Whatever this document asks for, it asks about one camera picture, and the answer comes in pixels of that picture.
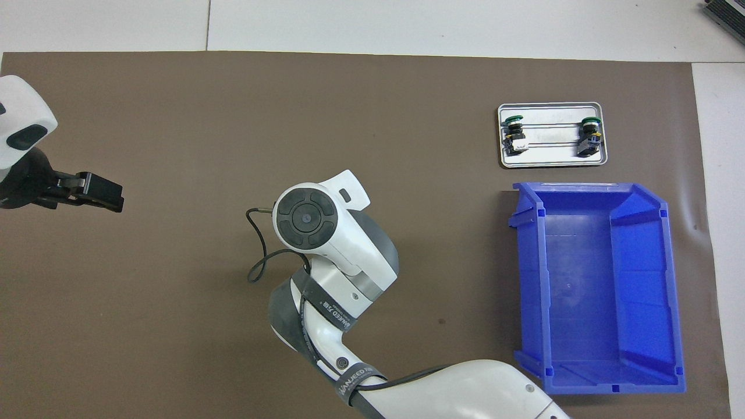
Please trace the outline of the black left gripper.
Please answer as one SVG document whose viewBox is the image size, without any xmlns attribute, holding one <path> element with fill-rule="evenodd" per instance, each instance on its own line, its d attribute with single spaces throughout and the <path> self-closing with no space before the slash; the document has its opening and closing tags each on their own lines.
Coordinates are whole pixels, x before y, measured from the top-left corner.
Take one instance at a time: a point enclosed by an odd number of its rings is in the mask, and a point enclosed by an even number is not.
<svg viewBox="0 0 745 419">
<path fill-rule="evenodd" d="M 43 198 L 50 187 L 58 185 L 65 194 L 62 201 Z M 17 209 L 35 204 L 49 210 L 59 205 L 91 206 L 120 213 L 125 199 L 123 187 L 92 172 L 66 174 L 54 172 L 48 157 L 32 148 L 14 164 L 1 183 L 1 208 Z"/>
</svg>

